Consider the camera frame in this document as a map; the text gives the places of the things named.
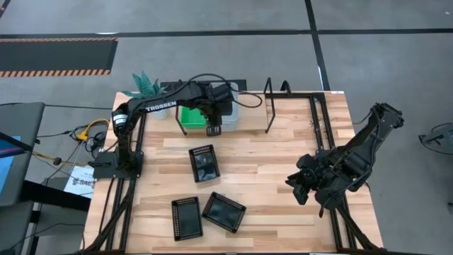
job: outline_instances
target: table leg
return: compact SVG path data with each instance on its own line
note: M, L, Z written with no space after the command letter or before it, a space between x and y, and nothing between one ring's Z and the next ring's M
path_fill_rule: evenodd
M22 185L21 200L31 200L36 203L57 205L88 212L91 199L50 188L39 183L24 181Z

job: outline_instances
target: black plastic basket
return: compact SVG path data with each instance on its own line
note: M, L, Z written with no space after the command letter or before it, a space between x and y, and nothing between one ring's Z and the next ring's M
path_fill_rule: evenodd
M246 209L247 207L212 192L202 216L219 227L223 227L231 233L236 233Z
M195 182L208 181L220 176L214 146L212 144L189 149Z
M201 237L203 235L198 197L171 201L171 207L175 241Z

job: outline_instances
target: green object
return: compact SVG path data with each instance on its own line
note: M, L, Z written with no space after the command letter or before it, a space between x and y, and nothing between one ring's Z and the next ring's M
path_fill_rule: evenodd
M200 110L183 107L181 109L181 125L185 128L204 128L205 117L201 114Z
M154 96L160 95L164 92L165 88L161 88L158 85L158 79L151 83L148 79L148 76L142 71L142 77L132 74L132 78L134 78L135 86L139 89L139 93L132 93L130 91L121 91L126 96L131 96L133 98L144 98L145 96Z

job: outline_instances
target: artificial plant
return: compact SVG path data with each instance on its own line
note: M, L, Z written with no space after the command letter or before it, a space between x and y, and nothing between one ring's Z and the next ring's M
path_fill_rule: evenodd
M130 96L133 98L144 98L145 96L154 96L160 95L164 92L165 88L161 88L158 85L158 80L152 84L148 79L148 76L142 71L142 77L132 74L132 78L134 78L135 85L139 89L139 93L132 93L130 91L121 91L124 95Z

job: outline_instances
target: black floor mat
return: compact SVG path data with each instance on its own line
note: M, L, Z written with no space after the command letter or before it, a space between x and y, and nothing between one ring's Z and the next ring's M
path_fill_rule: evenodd
M0 77L106 75L117 38L0 40Z

